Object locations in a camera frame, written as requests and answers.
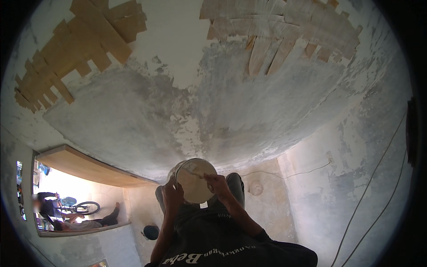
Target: paint bucket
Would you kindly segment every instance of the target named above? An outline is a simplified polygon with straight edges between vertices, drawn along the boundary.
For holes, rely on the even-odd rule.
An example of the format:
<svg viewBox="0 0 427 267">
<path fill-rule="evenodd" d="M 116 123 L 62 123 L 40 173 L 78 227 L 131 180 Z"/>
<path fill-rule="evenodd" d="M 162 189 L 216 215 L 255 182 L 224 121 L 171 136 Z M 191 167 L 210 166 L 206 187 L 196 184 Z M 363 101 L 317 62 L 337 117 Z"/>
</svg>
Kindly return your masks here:
<svg viewBox="0 0 427 267">
<path fill-rule="evenodd" d="M 184 189 L 186 204 L 205 203 L 214 194 L 209 190 L 203 174 L 217 174 L 215 167 L 202 158 L 191 158 L 179 162 L 168 174 L 168 180 L 176 177 L 175 187 L 179 183 Z"/>
<path fill-rule="evenodd" d="M 147 225 L 142 230 L 141 234 L 149 240 L 156 240 L 159 237 L 159 228 L 153 225 Z"/>
</svg>

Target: floor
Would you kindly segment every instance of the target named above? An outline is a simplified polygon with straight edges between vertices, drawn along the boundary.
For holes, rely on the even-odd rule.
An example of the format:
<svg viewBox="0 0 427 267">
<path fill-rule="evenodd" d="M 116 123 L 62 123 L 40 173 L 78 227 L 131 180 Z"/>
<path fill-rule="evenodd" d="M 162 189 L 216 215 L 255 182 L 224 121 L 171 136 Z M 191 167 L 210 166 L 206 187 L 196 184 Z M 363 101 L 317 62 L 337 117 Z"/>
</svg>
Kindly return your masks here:
<svg viewBox="0 0 427 267">
<path fill-rule="evenodd" d="M 38 192 L 57 192 L 60 197 L 74 197 L 77 203 L 95 201 L 100 204 L 101 209 L 99 212 L 85 216 L 84 219 L 77 218 L 77 222 L 101 219 L 109 215 L 113 212 L 116 201 L 121 204 L 117 220 L 119 223 L 128 221 L 123 189 L 120 187 L 84 180 L 55 169 L 51 169 L 47 176 L 40 173 L 36 177 L 39 180 L 39 187 L 33 186 L 33 193 L 35 194 Z"/>
<path fill-rule="evenodd" d="M 280 178 L 277 160 L 235 172 L 242 176 L 246 211 L 251 218 L 259 223 L 273 240 L 297 243 L 287 190 Z M 254 182 L 260 182 L 264 187 L 262 194 L 258 196 L 249 193 L 250 185 Z M 143 264 L 149 262 L 156 241 L 147 240 L 141 232 L 147 225 L 160 228 L 163 221 L 163 213 L 155 197 L 156 188 L 157 185 L 153 185 L 123 190 L 127 216 L 132 221 L 135 244 Z"/>
</svg>

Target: black bucket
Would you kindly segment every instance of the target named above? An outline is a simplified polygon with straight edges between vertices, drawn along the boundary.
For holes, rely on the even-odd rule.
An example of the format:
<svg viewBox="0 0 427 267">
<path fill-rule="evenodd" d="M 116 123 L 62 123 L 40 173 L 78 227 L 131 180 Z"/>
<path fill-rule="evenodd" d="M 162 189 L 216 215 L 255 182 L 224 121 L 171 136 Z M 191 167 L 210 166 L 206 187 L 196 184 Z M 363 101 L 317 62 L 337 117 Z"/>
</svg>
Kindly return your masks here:
<svg viewBox="0 0 427 267">
<path fill-rule="evenodd" d="M 147 225 L 142 230 L 141 234 L 149 240 L 156 240 L 159 237 L 159 228 L 153 225 Z"/>
</svg>

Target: plaster ceiling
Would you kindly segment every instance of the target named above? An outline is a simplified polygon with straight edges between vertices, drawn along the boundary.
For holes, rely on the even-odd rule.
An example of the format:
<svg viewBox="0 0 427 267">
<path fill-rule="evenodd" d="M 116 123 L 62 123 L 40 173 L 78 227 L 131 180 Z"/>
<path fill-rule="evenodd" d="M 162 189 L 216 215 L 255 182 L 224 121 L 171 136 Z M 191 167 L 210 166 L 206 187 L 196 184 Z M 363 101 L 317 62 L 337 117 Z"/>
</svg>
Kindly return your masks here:
<svg viewBox="0 0 427 267">
<path fill-rule="evenodd" d="M 124 2 L 111 0 L 109 8 Z M 265 15 L 269 3 L 253 2 L 259 5 L 254 6 L 257 14 Z M 275 12 L 291 25 L 286 27 L 299 26 L 301 32 L 293 38 L 287 39 L 289 31 L 242 35 L 233 26 L 230 32 L 218 21 L 237 20 L 242 14 L 202 16 L 201 10 L 212 7 L 201 0 L 141 1 L 146 31 L 128 43 L 132 53 L 127 62 L 121 64 L 107 53 L 112 64 L 101 72 L 90 60 L 87 75 L 73 70 L 62 78 L 73 103 L 52 88 L 58 101 L 33 114 L 14 99 L 15 75 L 22 78 L 26 60 L 43 49 L 62 20 L 74 17 L 71 0 L 43 1 L 22 31 L 6 69 L 1 123 L 39 152 L 69 144 L 157 181 L 186 158 L 205 158 L 218 171 L 275 158 L 371 88 L 399 50 L 371 2 L 306 1 L 308 6 L 325 7 L 320 11 L 305 10 L 304 1 L 270 1 L 275 2 L 280 9 Z M 316 18 L 315 12 L 321 15 L 314 22 L 298 19 L 298 12 L 305 11 L 311 18 Z M 313 25 L 321 28 L 307 37 Z M 353 50 L 345 47 L 349 41 L 340 46 L 337 38 L 345 37 L 328 35 L 344 27 L 348 30 L 343 32 L 352 32 L 360 43 L 348 46 Z M 217 30 L 214 36 L 212 28 Z M 262 38 L 269 38 L 262 60 L 253 59 Z M 313 51 L 307 52 L 308 44 L 315 44 Z M 254 62 L 259 65 L 255 72 Z"/>
</svg>

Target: wall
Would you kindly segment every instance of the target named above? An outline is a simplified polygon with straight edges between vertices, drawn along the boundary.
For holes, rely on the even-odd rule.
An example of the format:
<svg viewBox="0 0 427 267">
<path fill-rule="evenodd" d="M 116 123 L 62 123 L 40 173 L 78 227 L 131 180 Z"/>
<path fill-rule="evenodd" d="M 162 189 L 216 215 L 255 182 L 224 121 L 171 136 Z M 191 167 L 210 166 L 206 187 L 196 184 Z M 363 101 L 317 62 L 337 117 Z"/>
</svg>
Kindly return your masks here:
<svg viewBox="0 0 427 267">
<path fill-rule="evenodd" d="M 246 37 L 206 40 L 202 0 L 141 4 L 147 31 L 129 44 L 128 62 L 121 66 L 110 57 L 112 66 L 100 73 L 89 61 L 90 74 L 81 78 L 73 71 L 62 79 L 74 103 L 59 99 L 33 115 L 15 103 L 15 74 L 22 77 L 25 60 L 62 19 L 73 17 L 71 0 L 43 1 L 2 81 L 2 125 L 38 152 L 65 143 L 157 181 L 191 157 L 206 158 L 219 171 L 244 168 L 276 158 L 335 117 L 381 79 L 399 51 L 371 1 L 342 0 L 336 12 L 347 12 L 353 28 L 363 27 L 350 61 L 325 63 L 317 51 L 304 58 L 307 41 L 300 39 L 275 74 L 254 77 L 247 71 Z M 261 73 L 279 44 L 272 41 Z"/>
<path fill-rule="evenodd" d="M 401 53 L 372 89 L 310 137 L 278 158 L 299 243 L 331 266 L 345 228 L 367 183 L 396 131 L 411 97 L 409 74 Z M 405 120 L 375 172 L 354 216 L 335 266 L 341 266 L 388 202 L 398 180 L 406 149 Z M 346 267 L 369 266 L 393 233 L 409 192 L 412 168 L 403 166 L 390 205 L 367 234 Z"/>
<path fill-rule="evenodd" d="M 33 150 L 15 139 L 3 126 L 0 131 L 1 196 L 22 242 L 35 253 L 43 266 L 85 267 L 103 259 L 107 260 L 110 267 L 141 266 L 130 225 L 88 235 L 39 237 L 31 208 L 30 176 Z M 20 217 L 16 197 L 17 160 L 23 163 L 22 186 L 26 221 Z"/>
</svg>

